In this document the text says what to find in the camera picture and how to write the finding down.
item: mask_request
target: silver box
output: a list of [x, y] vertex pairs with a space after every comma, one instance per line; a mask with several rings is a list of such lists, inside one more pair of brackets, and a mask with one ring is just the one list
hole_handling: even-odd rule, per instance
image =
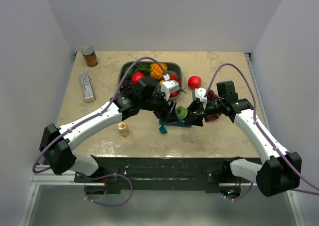
[[86, 102], [95, 101], [92, 86], [90, 83], [89, 75], [87, 72], [80, 74], [81, 84], [84, 92], [84, 99]]

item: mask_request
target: table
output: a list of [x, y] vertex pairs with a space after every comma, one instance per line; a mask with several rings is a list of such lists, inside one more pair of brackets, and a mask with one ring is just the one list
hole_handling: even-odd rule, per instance
[[[128, 193], [116, 195], [118, 202]], [[114, 195], [99, 199], [105, 203], [112, 200]], [[83, 186], [43, 185], [29, 226], [43, 225], [296, 226], [296, 222], [287, 194], [266, 198], [257, 186], [235, 203], [224, 201], [220, 194], [200, 191], [134, 191], [125, 205], [108, 208], [83, 200]]]
[[[178, 64], [186, 80], [192, 75], [202, 78], [202, 87], [207, 88], [216, 68], [223, 63], [239, 67], [253, 87], [245, 55], [242, 52], [165, 52], [165, 51], [97, 51], [99, 64], [88, 67], [83, 56], [77, 53], [70, 80], [62, 103], [57, 126], [77, 120], [109, 101], [117, 88], [122, 65], [142, 56], [158, 61]], [[95, 102], [86, 103], [80, 83], [80, 74], [87, 71], [96, 97]], [[244, 80], [230, 66], [218, 73], [216, 83], [232, 80], [239, 98], [252, 98]], [[191, 90], [177, 99], [177, 105], [187, 107], [192, 101]], [[97, 157], [258, 157], [257, 152], [228, 117], [204, 124], [204, 127], [183, 128], [167, 126], [167, 134], [159, 131], [160, 124], [152, 112], [140, 111], [137, 116], [125, 120], [130, 135], [122, 138], [117, 125], [110, 126], [79, 145], [76, 151]]]

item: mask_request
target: tin can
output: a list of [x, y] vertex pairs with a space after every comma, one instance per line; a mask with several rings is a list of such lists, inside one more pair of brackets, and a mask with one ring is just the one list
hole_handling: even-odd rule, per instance
[[95, 54], [93, 47], [85, 46], [81, 49], [81, 53], [82, 53], [84, 60], [88, 66], [93, 67], [99, 63], [99, 60], [96, 57], [96, 54]]
[[118, 124], [118, 129], [122, 137], [128, 137], [130, 131], [128, 126], [124, 122], [120, 122]]

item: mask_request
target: beige countertop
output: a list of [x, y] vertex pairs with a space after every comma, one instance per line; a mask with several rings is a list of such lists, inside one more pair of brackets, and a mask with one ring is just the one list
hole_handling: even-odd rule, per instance
[[[253, 87], [250, 72], [242, 52], [164, 52], [164, 51], [97, 51], [99, 64], [88, 67], [82, 54], [75, 58], [57, 125], [77, 120], [109, 101], [117, 88], [122, 65], [142, 56], [150, 56], [161, 62], [178, 64], [186, 80], [192, 75], [202, 78], [202, 87], [207, 88], [215, 69], [223, 63], [238, 66]], [[80, 82], [80, 73], [87, 71], [96, 97], [86, 103]], [[252, 102], [250, 93], [239, 73], [225, 66], [217, 74], [212, 89], [219, 81], [232, 80], [239, 98]], [[177, 99], [177, 105], [187, 107], [192, 102], [191, 90]], [[226, 116], [191, 128], [166, 126], [167, 134], [159, 131], [160, 124], [152, 112], [140, 111], [137, 116], [125, 120], [130, 135], [122, 138], [117, 125], [112, 125], [93, 135], [76, 151], [98, 157], [258, 157], [257, 152], [244, 135]]]

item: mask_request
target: bowl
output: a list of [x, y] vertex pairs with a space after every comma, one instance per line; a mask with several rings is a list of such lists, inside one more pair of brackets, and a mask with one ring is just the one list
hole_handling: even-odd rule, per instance
[[[121, 81], [121, 79], [122, 79], [122, 77], [123, 77], [123, 75], [124, 75], [124, 73], [125, 73], [125, 72], [124, 72], [124, 69], [125, 69], [127, 66], [132, 65], [133, 63], [134, 63], [134, 61], [129, 61], [129, 62], [126, 62], [126, 63], [122, 66], [121, 71], [120, 71], [120, 74], [119, 74], [118, 84], [120, 83], [120, 81]], [[152, 61], [141, 61], [141, 63], [146, 63], [146, 64], [151, 65], [151, 64], [153, 64], [154, 62], [152, 62]], [[175, 63], [172, 63], [172, 62], [160, 62], [160, 63], [165, 63], [165, 64], [167, 65], [167, 72], [168, 72], [169, 75], [175, 74], [175, 75], [177, 76], [178, 80], [180, 80], [180, 87], [181, 87], [181, 89], [183, 89], [183, 88], [184, 88], [184, 82], [185, 82], [185, 81], [184, 81], [184, 78], [183, 78], [183, 75], [182, 75], [180, 66], [177, 65], [177, 64], [175, 64]], [[169, 100], [175, 100], [175, 99], [177, 99], [177, 98], [180, 96], [181, 93], [182, 93], [182, 92], [180, 92], [177, 96], [170, 98]]]

